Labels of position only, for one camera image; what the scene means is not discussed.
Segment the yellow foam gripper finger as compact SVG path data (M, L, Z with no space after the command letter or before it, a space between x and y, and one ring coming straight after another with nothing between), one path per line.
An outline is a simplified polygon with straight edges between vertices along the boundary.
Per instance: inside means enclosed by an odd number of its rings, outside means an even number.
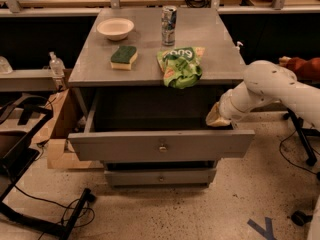
M230 124L228 119L223 118L219 113L219 103L216 102L206 116L206 124L211 127L224 127Z

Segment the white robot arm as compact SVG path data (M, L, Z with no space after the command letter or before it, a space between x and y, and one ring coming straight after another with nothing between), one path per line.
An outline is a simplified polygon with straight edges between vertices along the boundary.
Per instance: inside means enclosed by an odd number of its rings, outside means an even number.
M206 124L212 127L230 125L274 101L320 130L320 90L299 82L289 69L264 60L247 66L243 81L214 104L206 116Z

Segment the person forearm red sleeve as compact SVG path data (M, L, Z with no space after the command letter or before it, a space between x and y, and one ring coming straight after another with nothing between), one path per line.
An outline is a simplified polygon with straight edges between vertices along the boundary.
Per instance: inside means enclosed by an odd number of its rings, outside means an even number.
M285 67L304 80L320 81L320 58L305 60L300 57L283 56L279 59L279 65Z

